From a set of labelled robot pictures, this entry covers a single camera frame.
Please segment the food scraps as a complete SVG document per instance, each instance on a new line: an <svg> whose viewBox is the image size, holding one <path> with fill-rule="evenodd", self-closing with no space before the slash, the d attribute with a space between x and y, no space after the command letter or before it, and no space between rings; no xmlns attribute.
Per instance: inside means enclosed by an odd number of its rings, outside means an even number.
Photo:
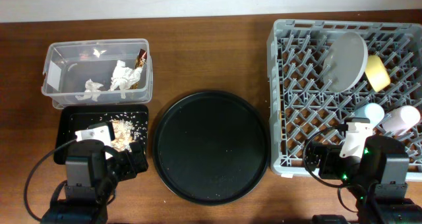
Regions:
<svg viewBox="0 0 422 224"><path fill-rule="evenodd" d="M132 151L130 144L133 142L141 141L143 144L146 143L147 139L147 126L142 124L140 121L133 123L132 121L121 120L110 120L115 139L111 141L111 147L122 152L124 150Z"/></svg>

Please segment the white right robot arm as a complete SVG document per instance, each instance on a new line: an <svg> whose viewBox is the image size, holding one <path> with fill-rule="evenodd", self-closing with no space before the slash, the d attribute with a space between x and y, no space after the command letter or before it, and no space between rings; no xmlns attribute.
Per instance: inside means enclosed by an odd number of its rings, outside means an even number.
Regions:
<svg viewBox="0 0 422 224"><path fill-rule="evenodd" d="M366 139L361 158L345 158L340 147L308 139L304 151L305 168L317 167L320 180L339 180L334 188L356 198L360 223L420 223L421 206L406 198L409 156L405 146L387 136Z"/></svg>

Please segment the small white napkin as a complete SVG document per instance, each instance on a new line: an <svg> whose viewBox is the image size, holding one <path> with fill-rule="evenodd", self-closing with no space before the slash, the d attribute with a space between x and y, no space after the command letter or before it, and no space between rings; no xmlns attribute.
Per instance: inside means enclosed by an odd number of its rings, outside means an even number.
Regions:
<svg viewBox="0 0 422 224"><path fill-rule="evenodd" d="M99 82L93 82L91 79L85 82L85 91L83 96L75 96L77 100L86 100L91 99L92 101L97 101L100 96L100 88L104 85Z"/></svg>

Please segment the brown snack wrapper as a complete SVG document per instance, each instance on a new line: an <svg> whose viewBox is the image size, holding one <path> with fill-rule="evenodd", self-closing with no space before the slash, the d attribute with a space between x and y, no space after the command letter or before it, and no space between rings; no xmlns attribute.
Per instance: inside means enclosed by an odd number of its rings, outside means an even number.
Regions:
<svg viewBox="0 0 422 224"><path fill-rule="evenodd" d="M141 49L139 51L138 56L135 60L135 70L133 71L134 83L131 86L131 89L137 89L138 87L143 67L146 64L147 56L148 54L145 50Z"/></svg>

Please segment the yellow bowl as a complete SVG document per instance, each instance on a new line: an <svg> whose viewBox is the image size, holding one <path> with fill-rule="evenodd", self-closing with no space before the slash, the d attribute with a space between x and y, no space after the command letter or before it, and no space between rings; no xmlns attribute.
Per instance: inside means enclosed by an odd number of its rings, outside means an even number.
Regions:
<svg viewBox="0 0 422 224"><path fill-rule="evenodd" d="M375 92L390 85L390 77L381 58L377 55L368 56L365 75Z"/></svg>

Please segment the grey plate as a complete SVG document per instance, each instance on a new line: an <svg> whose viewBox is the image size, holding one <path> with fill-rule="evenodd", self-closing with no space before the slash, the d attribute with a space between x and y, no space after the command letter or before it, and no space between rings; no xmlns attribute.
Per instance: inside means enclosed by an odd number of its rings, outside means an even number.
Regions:
<svg viewBox="0 0 422 224"><path fill-rule="evenodd" d="M368 60L365 40L355 32L337 38L323 63L322 80L331 92L344 92L354 87L363 76Z"/></svg>

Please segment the pink cup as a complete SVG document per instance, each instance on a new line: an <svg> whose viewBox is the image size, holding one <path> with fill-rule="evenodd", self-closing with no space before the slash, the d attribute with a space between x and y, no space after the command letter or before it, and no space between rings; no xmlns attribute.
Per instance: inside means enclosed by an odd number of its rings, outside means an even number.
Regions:
<svg viewBox="0 0 422 224"><path fill-rule="evenodd" d="M411 105L399 107L390 112L390 117L382 123L386 132L401 136L421 120L419 110Z"/></svg>

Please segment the blue cup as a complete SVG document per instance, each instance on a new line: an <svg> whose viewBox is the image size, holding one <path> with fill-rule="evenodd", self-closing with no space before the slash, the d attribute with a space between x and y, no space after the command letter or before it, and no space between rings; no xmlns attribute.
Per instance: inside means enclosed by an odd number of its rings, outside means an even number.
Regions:
<svg viewBox="0 0 422 224"><path fill-rule="evenodd" d="M376 127L384 118L384 109L377 103L368 103L354 112L355 117L366 118L370 120L372 127Z"/></svg>

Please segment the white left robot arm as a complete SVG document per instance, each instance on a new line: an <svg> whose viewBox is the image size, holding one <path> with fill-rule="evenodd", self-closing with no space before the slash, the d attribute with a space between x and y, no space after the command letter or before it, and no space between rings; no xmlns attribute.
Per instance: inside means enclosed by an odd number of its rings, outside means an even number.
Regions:
<svg viewBox="0 0 422 224"><path fill-rule="evenodd" d="M119 182L134 179L148 170L145 144L129 144L118 152L99 140L71 140L50 151L35 164L23 191L26 211L40 223L106 223L107 206L116 199ZM30 209L28 188L36 169L51 155L67 150L67 179L53 192L49 209L38 217Z"/></svg>

